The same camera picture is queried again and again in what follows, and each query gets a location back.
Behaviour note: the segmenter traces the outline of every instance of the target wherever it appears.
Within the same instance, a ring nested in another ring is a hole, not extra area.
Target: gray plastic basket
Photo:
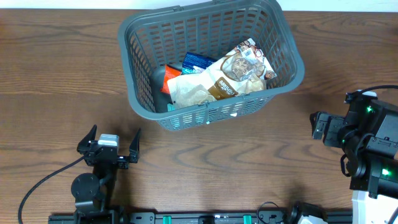
[[[250,37],[278,74],[267,81],[267,90],[167,112],[170,97],[160,92],[165,65],[180,67],[187,52],[219,59]],[[213,1],[144,11],[121,24],[118,39],[131,107],[168,130],[253,113],[304,78],[303,61],[276,0]]]

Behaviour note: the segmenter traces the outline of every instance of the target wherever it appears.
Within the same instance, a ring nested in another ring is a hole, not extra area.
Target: blue package
[[[211,58],[206,58],[191,52],[187,52],[184,61],[182,62],[182,75],[202,73],[211,64],[216,62]]]

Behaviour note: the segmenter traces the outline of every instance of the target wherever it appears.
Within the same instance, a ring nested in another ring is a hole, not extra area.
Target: snack bag
[[[169,80],[176,109],[265,90],[266,80],[277,75],[255,44],[248,39],[202,73]]]
[[[167,81],[181,75],[181,72],[178,71],[177,69],[174,69],[174,68],[168,66],[168,65],[166,65],[165,68],[166,68],[166,72],[164,74],[163,87],[160,89],[160,91],[162,93],[170,94],[170,90],[169,90],[169,86],[167,85]]]

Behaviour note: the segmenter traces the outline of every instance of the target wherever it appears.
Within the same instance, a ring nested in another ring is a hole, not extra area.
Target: wooden table
[[[26,192],[79,158],[76,145],[98,125],[121,138],[142,128],[141,158],[121,170],[113,203],[159,212],[254,210],[271,200],[350,208],[342,150],[311,139],[309,114],[345,114],[346,91],[398,84],[398,14],[286,12],[306,74],[293,92],[258,113],[179,132],[133,112],[116,34],[135,11],[0,10],[0,219],[17,222]],[[382,100],[397,92],[379,91]],[[42,184],[26,223],[71,213],[84,162]]]

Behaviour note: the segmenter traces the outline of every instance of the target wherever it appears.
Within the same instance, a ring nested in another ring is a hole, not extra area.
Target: green light
[[[388,171],[388,170],[386,170],[386,169],[383,169],[383,170],[381,171],[381,174],[382,174],[382,175],[390,175],[390,171]]]

